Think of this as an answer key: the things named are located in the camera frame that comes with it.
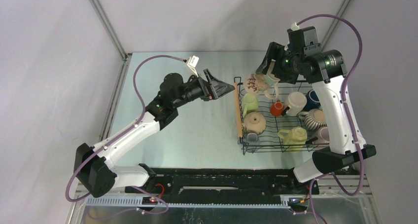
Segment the floral patterned cream mug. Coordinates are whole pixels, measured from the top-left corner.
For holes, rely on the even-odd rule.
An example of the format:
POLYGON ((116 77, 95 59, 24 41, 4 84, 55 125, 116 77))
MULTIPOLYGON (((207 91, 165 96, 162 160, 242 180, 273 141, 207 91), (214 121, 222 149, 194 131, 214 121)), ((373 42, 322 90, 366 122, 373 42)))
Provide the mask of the floral patterned cream mug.
POLYGON ((244 81, 243 86, 246 93, 254 96, 264 94, 268 99, 279 98, 279 79, 270 75, 250 74, 244 81))

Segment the white mug black handle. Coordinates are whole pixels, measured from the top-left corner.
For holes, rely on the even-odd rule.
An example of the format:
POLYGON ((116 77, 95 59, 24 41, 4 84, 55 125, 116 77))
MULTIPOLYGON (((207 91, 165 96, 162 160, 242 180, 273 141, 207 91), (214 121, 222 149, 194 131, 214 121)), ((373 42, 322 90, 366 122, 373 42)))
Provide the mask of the white mug black handle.
POLYGON ((290 93, 284 103, 284 110, 281 113, 282 116, 297 116, 299 112, 303 110, 307 104, 306 96, 301 92, 290 93))

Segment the small red orange cup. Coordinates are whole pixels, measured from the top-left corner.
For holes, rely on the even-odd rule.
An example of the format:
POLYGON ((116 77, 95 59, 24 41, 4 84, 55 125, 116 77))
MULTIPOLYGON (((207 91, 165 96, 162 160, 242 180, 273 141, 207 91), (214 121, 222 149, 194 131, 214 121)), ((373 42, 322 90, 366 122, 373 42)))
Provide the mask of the small red orange cup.
POLYGON ((285 109, 285 105, 280 100, 278 100, 271 105, 270 114, 275 117, 279 117, 281 116, 284 109, 285 109))

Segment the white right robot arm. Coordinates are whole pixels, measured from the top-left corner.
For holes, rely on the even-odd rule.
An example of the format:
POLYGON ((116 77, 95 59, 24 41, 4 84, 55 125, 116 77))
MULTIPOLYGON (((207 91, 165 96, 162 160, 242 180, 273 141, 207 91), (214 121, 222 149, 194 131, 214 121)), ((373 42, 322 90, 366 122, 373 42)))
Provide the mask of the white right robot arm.
POLYGON ((329 129, 329 146, 313 152, 312 158, 291 169, 287 188, 300 193, 307 181, 335 172, 376 155, 376 147, 367 144, 355 116, 346 85, 348 75, 338 50, 323 52, 319 43, 287 49, 270 42, 256 75, 295 84, 303 76, 316 93, 329 129))

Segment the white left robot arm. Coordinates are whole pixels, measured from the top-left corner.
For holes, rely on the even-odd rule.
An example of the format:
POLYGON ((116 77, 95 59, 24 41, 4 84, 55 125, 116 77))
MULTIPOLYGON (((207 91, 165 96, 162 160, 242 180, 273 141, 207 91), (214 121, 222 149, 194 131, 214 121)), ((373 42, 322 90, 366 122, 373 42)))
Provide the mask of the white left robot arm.
POLYGON ((205 79, 192 75, 186 82, 178 73, 166 75, 143 115, 110 138, 77 148, 74 172, 89 195, 98 198, 117 187, 135 186, 146 193, 155 189, 154 173, 147 165, 118 167, 116 163, 141 141, 169 125, 178 116, 179 107, 196 99, 216 100, 234 91, 233 85, 218 80, 208 69, 204 74, 205 79))

